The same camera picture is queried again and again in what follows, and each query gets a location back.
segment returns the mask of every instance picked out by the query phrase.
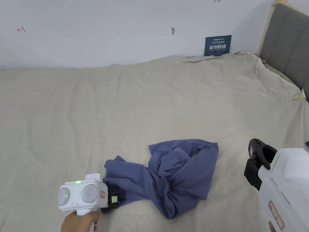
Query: black clamp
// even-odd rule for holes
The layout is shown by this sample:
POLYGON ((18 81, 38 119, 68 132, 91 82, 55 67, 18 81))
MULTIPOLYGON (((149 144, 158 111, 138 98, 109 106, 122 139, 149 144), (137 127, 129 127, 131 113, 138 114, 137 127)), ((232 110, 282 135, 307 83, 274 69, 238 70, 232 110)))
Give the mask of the black clamp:
POLYGON ((247 160, 245 168, 245 177, 248 182, 254 186, 258 191, 260 190, 262 181, 258 176, 259 169, 264 166, 270 170, 277 150, 269 145, 266 145, 259 139, 251 139, 248 146, 250 159, 247 160))

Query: blue cloth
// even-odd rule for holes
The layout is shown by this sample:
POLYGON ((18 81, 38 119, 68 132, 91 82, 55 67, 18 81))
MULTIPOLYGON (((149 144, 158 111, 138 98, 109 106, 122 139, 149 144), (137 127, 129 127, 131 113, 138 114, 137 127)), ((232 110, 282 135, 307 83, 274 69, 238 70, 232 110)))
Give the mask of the blue cloth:
POLYGON ((120 156, 106 161, 103 182, 109 192, 120 191, 120 205, 152 200, 172 219, 196 207, 199 199, 207 199, 219 153, 217 143, 174 140, 150 145, 149 150, 148 168, 120 156))

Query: sign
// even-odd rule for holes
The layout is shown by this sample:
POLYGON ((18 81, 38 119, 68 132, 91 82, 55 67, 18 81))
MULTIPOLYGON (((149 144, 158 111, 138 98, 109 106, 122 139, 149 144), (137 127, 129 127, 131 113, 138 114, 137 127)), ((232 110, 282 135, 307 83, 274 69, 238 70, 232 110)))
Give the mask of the sign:
POLYGON ((232 36, 206 37, 204 56, 221 56, 230 53, 232 36))

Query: red marking on wall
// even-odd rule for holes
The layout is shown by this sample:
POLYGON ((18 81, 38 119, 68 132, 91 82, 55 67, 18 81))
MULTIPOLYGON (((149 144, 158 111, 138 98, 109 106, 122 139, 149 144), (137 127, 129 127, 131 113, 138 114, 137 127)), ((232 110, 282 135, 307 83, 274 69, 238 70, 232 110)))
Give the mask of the red marking on wall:
POLYGON ((17 31, 19 32, 20 30, 23 30, 25 32, 25 29, 23 28, 23 26, 21 25, 21 29, 17 28, 17 31))

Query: gray upholstered headboard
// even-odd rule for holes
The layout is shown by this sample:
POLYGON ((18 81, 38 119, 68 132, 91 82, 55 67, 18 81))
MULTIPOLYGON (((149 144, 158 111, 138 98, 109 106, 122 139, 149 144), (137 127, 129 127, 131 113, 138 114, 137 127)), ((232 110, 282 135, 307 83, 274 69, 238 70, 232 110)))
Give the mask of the gray upholstered headboard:
POLYGON ((277 4, 260 55, 304 89, 309 101, 309 17, 277 4))

